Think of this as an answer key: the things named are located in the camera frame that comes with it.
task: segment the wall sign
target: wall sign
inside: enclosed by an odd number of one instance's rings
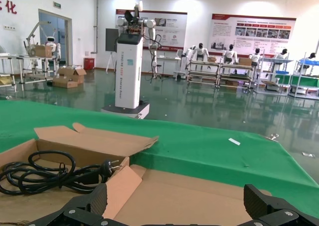
[[[117,23],[118,18],[124,17],[125,11],[124,9],[116,10],[115,23]],[[160,44],[162,48],[159,50],[175,52],[178,49],[184,48],[187,13],[144,10],[140,12],[140,18],[155,20],[156,34],[161,36]],[[145,32],[145,35],[146,39],[148,39],[148,31]],[[149,41],[144,41],[144,49],[148,49],[148,46]]]
[[[16,5],[12,1],[7,0],[5,3],[6,3],[5,7],[6,7],[8,13],[17,14],[17,12],[14,10]],[[2,10],[1,5],[2,5],[2,1],[0,0],[0,10]]]
[[[56,7],[56,8],[61,9],[61,4],[60,3],[53,2],[53,6]]]
[[[209,54],[221,55],[230,44],[241,57],[253,54],[256,48],[267,57],[287,48],[296,18],[213,14],[209,34]]]

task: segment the doorway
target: doorway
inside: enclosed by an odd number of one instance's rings
[[[39,21],[51,22],[51,24],[42,26],[43,31],[40,31],[40,43],[46,44],[47,36],[53,36],[55,43],[61,44],[60,66],[72,65],[72,19],[39,9]]]

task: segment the red container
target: red container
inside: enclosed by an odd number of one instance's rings
[[[84,58],[84,70],[94,69],[94,58]]]

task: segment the coiled cable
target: coiled cable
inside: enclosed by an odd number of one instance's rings
[[[41,154],[60,154],[66,156],[71,161],[71,169],[66,168],[65,163],[60,163],[59,168],[43,167],[36,164],[33,158]],[[19,188],[19,190],[7,190],[0,184],[0,192],[7,195],[34,195],[46,190],[62,186],[68,187],[79,193],[88,194],[95,189],[91,184],[105,183],[113,174],[110,160],[104,161],[101,165],[88,165],[75,170],[76,162],[72,155],[64,151],[44,150],[37,151],[29,155],[27,162],[12,162],[3,167],[0,173],[0,181],[6,177],[7,181]]]

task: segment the shiny floor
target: shiny floor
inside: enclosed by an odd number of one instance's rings
[[[114,73],[96,70],[77,88],[28,84],[14,94],[5,88],[0,96],[99,111],[114,101]],[[278,134],[276,139],[319,182],[319,101],[293,99],[220,88],[185,81],[142,76],[141,99],[151,104],[147,119],[167,120],[231,130]],[[314,154],[316,158],[303,156]]]

